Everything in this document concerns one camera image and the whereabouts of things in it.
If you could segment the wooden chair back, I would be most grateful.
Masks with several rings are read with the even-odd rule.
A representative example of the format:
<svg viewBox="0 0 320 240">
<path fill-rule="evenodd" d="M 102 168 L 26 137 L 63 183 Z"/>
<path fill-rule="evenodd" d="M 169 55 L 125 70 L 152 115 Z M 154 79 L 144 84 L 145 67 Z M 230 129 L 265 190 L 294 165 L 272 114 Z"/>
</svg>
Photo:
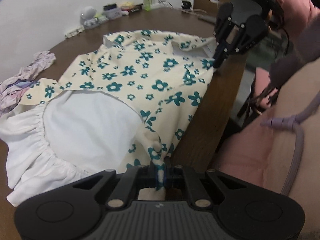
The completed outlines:
<svg viewBox="0 0 320 240">
<path fill-rule="evenodd" d="M 196 12 L 206 12 L 208 15 L 216 16 L 219 7 L 223 3 L 231 0 L 194 0 L 193 10 Z"/>
</svg>

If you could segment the cream green floral dress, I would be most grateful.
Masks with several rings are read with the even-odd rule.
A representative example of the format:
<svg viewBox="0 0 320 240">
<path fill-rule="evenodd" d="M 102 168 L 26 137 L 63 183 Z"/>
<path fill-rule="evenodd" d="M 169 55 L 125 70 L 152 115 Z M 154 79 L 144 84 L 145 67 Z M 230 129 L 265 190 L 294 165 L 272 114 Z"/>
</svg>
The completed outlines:
<svg viewBox="0 0 320 240">
<path fill-rule="evenodd" d="M 104 36 L 58 80 L 40 79 L 1 117 L 13 206 L 103 170 L 153 163 L 184 136 L 214 74 L 214 37 L 158 30 Z"/>
</svg>

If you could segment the person pink clothing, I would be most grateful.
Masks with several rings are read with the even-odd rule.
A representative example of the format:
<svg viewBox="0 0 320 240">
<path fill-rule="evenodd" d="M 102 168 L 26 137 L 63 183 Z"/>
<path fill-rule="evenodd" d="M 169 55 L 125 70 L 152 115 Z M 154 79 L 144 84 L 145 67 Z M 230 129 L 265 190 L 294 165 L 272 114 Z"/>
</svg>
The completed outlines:
<svg viewBox="0 0 320 240">
<path fill-rule="evenodd" d="M 319 100 L 319 9 L 311 0 L 276 0 L 284 11 L 293 52 L 270 67 L 276 103 L 221 148 L 214 168 L 274 192 L 285 184 L 295 150 L 296 133 L 271 127 L 270 121 L 290 118 Z M 289 197 L 305 212 L 300 239 L 319 239 L 319 110 L 296 120 L 304 145 Z"/>
</svg>

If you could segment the green liquid bottle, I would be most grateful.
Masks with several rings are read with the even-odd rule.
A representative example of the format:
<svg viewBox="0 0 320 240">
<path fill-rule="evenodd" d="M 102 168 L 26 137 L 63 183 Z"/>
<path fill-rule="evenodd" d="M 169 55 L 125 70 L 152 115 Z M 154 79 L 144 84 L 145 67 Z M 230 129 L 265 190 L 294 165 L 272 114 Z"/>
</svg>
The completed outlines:
<svg viewBox="0 0 320 240">
<path fill-rule="evenodd" d="M 150 11 L 152 5 L 152 0 L 143 0 L 143 9 L 145 11 Z"/>
</svg>

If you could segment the white power strip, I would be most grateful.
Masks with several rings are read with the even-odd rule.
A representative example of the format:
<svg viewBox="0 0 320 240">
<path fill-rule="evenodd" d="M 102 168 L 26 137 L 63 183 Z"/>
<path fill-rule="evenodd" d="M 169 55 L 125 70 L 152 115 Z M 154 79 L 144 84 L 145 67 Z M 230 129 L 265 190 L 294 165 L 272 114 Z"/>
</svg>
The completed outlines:
<svg viewBox="0 0 320 240">
<path fill-rule="evenodd" d="M 170 5 L 166 2 L 154 3 L 151 5 L 151 10 L 159 9 L 159 8 L 168 8 Z"/>
</svg>

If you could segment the white letter block row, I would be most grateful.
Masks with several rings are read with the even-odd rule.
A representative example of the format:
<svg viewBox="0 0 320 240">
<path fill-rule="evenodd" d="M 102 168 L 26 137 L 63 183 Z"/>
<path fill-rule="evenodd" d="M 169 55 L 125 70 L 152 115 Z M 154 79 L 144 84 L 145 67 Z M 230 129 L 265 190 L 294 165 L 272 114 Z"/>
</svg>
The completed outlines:
<svg viewBox="0 0 320 240">
<path fill-rule="evenodd" d="M 68 31 L 65 33 L 65 39 L 69 39 L 71 37 L 75 37 L 79 35 L 80 33 L 83 33 L 85 31 L 84 26 L 79 26 L 71 31 Z"/>
</svg>

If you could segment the white astronaut figurine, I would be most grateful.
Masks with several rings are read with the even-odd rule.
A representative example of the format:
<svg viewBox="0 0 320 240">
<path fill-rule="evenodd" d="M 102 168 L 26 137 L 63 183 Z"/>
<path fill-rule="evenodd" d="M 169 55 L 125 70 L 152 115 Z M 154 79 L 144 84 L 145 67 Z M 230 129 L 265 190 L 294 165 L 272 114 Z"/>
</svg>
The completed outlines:
<svg viewBox="0 0 320 240">
<path fill-rule="evenodd" d="M 87 6 L 82 9 L 80 14 L 80 24 L 85 30 L 93 29 L 99 25 L 98 19 L 96 18 L 97 11 L 92 6 Z"/>
</svg>

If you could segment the pink purple patterned garment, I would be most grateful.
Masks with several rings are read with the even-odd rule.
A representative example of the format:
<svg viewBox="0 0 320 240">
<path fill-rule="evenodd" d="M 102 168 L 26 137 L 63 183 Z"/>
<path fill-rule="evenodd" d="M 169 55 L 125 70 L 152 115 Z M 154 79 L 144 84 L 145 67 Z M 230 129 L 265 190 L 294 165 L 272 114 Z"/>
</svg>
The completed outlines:
<svg viewBox="0 0 320 240">
<path fill-rule="evenodd" d="M 20 68 L 19 72 L 1 82 L 1 116 L 12 111 L 20 102 L 23 94 L 38 83 L 36 77 L 49 68 L 56 60 L 55 54 L 41 51 L 34 55 L 34 60 L 28 66 Z"/>
</svg>

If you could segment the small black clock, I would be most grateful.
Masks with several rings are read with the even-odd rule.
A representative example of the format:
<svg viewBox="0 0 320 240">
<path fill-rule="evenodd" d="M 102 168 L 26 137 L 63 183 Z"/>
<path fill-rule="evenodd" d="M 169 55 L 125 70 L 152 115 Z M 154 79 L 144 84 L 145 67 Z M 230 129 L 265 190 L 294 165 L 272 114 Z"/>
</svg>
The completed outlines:
<svg viewBox="0 0 320 240">
<path fill-rule="evenodd" d="M 181 9 L 183 10 L 191 10 L 192 9 L 192 3 L 188 0 L 182 0 Z"/>
</svg>

